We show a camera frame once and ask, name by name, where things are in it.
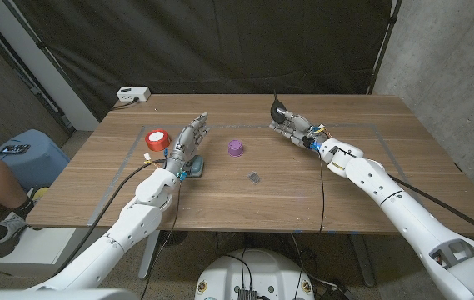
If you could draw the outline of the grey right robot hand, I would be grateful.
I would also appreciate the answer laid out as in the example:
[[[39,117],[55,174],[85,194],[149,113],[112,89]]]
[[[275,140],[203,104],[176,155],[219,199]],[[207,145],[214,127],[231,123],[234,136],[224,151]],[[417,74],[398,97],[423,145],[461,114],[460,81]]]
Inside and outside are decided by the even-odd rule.
[[[271,111],[269,127],[301,148],[317,150],[331,136],[324,127],[312,125],[299,114],[280,107]]]

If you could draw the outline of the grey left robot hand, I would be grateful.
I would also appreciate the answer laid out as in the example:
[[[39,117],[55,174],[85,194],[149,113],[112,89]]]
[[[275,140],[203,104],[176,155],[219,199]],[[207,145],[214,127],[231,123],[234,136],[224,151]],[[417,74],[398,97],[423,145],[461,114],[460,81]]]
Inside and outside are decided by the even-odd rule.
[[[194,157],[197,148],[208,133],[207,119],[208,113],[204,112],[180,132],[172,145],[164,169],[177,174]]]

